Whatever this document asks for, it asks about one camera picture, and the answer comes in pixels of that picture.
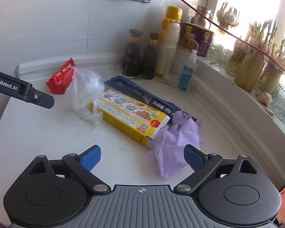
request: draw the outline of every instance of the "triangular cutout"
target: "triangular cutout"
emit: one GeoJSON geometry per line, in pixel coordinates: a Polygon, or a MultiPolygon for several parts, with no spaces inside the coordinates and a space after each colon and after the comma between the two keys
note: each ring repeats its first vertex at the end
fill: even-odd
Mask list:
{"type": "Polygon", "coordinates": [[[257,174],[257,171],[248,160],[243,160],[239,171],[241,173],[257,174]]]}
{"type": "Polygon", "coordinates": [[[44,167],[43,162],[38,162],[37,164],[35,164],[33,169],[30,171],[29,175],[40,174],[40,173],[46,173],[46,168],[44,167]]]}

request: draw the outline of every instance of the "purple plastic bag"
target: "purple plastic bag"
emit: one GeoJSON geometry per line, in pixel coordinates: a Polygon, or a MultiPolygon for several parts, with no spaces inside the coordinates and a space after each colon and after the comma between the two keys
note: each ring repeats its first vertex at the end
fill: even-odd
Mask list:
{"type": "Polygon", "coordinates": [[[172,125],[163,127],[154,139],[153,154],[162,177],[171,178],[174,170],[187,165],[184,148],[191,144],[200,150],[198,126],[191,116],[183,117],[177,111],[172,117],[172,125]]]}

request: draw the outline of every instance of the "blue label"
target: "blue label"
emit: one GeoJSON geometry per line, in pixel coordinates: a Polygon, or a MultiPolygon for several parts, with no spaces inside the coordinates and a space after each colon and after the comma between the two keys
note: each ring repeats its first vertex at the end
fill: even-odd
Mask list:
{"type": "Polygon", "coordinates": [[[180,80],[178,82],[177,88],[186,91],[189,85],[189,82],[191,80],[191,77],[193,75],[194,70],[192,68],[184,66],[183,72],[180,76],[180,80]]]}

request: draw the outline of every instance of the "red plastic wrapper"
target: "red plastic wrapper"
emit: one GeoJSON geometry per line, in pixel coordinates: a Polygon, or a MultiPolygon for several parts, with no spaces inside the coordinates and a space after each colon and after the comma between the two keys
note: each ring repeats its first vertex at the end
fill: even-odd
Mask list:
{"type": "Polygon", "coordinates": [[[74,74],[74,69],[71,67],[75,67],[75,63],[71,58],[68,60],[57,73],[55,73],[51,79],[46,83],[49,87],[51,93],[54,94],[64,94],[68,86],[72,81],[72,77],[74,74]]]}

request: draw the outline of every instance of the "dark glass bottle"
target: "dark glass bottle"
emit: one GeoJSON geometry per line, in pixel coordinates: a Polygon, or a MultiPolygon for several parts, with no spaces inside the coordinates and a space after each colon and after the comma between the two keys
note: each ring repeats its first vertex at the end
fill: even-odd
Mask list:
{"type": "Polygon", "coordinates": [[[142,57],[142,74],[145,79],[151,80],[155,75],[156,60],[157,60],[157,50],[156,44],[158,39],[158,33],[150,33],[150,44],[145,49],[144,55],[142,57]]]}
{"type": "Polygon", "coordinates": [[[140,74],[140,47],[138,45],[138,40],[143,32],[136,29],[131,29],[130,33],[132,34],[131,42],[128,43],[125,50],[125,57],[122,62],[122,68],[124,69],[124,75],[136,76],[140,74]]]}

